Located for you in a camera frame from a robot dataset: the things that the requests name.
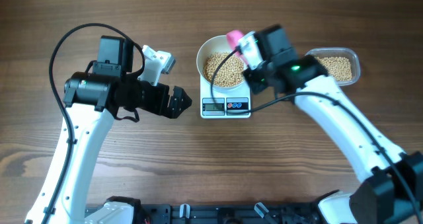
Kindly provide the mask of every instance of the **wooden table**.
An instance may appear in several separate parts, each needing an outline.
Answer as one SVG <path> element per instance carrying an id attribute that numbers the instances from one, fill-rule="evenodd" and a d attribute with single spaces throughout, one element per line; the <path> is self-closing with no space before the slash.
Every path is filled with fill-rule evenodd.
<path id="1" fill-rule="evenodd" d="M 112 195 L 145 204 L 311 201 L 358 187 L 342 153 L 290 103 L 247 120 L 201 119 L 199 47 L 236 28 L 280 23 L 300 54 L 351 48 L 362 76 L 342 89 L 411 153 L 423 150 L 422 7 L 422 0 L 0 0 L 0 222 L 22 223 L 52 160 L 62 117 L 48 62 L 69 29 L 102 22 L 171 52 L 177 63 L 161 82 L 184 88 L 193 100 L 176 120 L 141 112 L 138 124 L 116 121 L 98 156 L 88 203 Z M 61 95 L 65 80 L 96 59 L 104 34 L 116 35 L 88 28 L 64 43 L 54 64 Z M 268 90 L 253 97 L 253 106 L 272 98 Z"/>

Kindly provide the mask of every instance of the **transparent container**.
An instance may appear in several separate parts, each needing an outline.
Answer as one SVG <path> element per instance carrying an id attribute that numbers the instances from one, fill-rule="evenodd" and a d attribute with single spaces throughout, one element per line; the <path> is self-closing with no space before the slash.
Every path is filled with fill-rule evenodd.
<path id="1" fill-rule="evenodd" d="M 307 52 L 306 55 L 315 57 L 345 57 L 350 60 L 352 79 L 349 81 L 337 81 L 339 86 L 352 85 L 360 78 L 361 70 L 358 56 L 348 48 L 315 48 Z"/>

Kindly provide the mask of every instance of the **white scale platform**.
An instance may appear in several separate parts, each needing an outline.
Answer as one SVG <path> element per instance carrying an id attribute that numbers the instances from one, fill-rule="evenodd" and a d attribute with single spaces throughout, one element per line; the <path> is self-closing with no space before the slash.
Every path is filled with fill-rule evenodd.
<path id="1" fill-rule="evenodd" d="M 200 114 L 205 119 L 249 118 L 248 114 L 230 114 L 231 111 L 242 112 L 251 109 L 250 87 L 246 82 L 228 91 L 213 90 L 214 103 L 210 94 L 210 84 L 200 77 Z"/>

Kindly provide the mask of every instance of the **pink handle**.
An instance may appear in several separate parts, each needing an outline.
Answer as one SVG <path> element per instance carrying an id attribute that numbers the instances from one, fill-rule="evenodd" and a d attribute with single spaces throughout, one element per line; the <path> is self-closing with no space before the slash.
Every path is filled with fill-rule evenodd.
<path id="1" fill-rule="evenodd" d="M 244 37 L 244 34 L 240 30 L 233 30 L 232 32 L 228 32 L 226 34 L 226 40 L 229 44 L 229 47 L 232 50 L 235 50 L 235 48 L 238 46 L 238 40 L 242 37 Z M 235 53 L 235 55 L 241 58 L 248 65 L 247 60 L 239 52 Z"/>

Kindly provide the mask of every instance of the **white bowl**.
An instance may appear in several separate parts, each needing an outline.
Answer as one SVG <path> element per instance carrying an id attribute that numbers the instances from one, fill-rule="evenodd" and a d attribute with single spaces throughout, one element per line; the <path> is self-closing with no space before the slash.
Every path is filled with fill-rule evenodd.
<path id="1" fill-rule="evenodd" d="M 204 64 L 206 63 L 207 58 L 209 58 L 213 53 L 216 53 L 216 52 L 221 52 L 221 53 L 232 52 L 231 48 L 229 47 L 229 44 L 227 43 L 226 36 L 215 36 L 209 39 L 207 42 L 203 44 L 203 46 L 201 46 L 200 50 L 198 51 L 197 69 L 202 79 L 205 80 L 209 85 L 210 85 L 210 82 L 204 77 L 204 74 L 203 74 Z M 213 85 L 213 89 L 224 93 L 225 91 L 229 91 L 234 88 L 237 88 L 243 83 L 245 83 L 244 79 L 242 80 L 241 83 L 232 87 L 221 87 L 221 86 Z"/>

